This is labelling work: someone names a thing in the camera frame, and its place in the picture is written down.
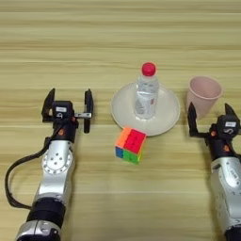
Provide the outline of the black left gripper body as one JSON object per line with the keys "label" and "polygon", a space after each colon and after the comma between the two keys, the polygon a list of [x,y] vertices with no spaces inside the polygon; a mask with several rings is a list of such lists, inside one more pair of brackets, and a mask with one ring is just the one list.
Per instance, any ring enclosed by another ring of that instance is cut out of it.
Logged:
{"label": "black left gripper body", "polygon": [[67,140],[71,143],[75,141],[76,130],[78,129],[78,119],[84,120],[84,133],[87,134],[90,130],[90,122],[85,122],[88,118],[88,113],[74,113],[69,118],[59,118],[57,116],[43,117],[43,122],[51,122],[54,132],[50,137],[44,140],[45,144],[54,140]]}

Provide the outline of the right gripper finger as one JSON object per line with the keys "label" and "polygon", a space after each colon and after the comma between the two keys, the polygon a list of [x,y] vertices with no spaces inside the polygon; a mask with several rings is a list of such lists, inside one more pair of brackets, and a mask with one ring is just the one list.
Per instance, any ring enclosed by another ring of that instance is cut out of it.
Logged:
{"label": "right gripper finger", "polygon": [[229,104],[225,104],[225,113],[227,115],[235,116],[235,112]]}
{"label": "right gripper finger", "polygon": [[192,137],[196,137],[199,134],[196,119],[197,119],[196,108],[193,105],[193,103],[190,103],[187,111],[187,120],[188,120],[188,126],[189,126],[189,134]]}

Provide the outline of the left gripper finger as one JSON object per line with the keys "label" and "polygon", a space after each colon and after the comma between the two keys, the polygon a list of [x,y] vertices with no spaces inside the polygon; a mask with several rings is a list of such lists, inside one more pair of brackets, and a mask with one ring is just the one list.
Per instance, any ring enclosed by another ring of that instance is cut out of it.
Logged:
{"label": "left gripper finger", "polygon": [[56,90],[52,88],[44,100],[42,111],[41,111],[41,115],[43,117],[49,117],[49,111],[52,108],[52,103],[55,99],[55,91]]}
{"label": "left gripper finger", "polygon": [[85,119],[85,122],[90,122],[90,119],[92,118],[93,115],[93,98],[92,98],[92,92],[90,89],[88,89],[85,92],[85,112],[88,113],[88,118]]}

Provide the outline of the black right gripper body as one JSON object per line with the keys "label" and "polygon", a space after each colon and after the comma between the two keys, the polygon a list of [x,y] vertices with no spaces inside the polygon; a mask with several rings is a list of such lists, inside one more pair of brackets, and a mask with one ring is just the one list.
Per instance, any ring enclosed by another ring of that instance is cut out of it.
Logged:
{"label": "black right gripper body", "polygon": [[219,137],[217,135],[217,131],[199,133],[198,137],[201,137],[205,140],[206,145],[209,147],[213,161],[220,157],[236,157],[241,161],[241,155],[235,152],[233,149],[232,140],[229,137]]}

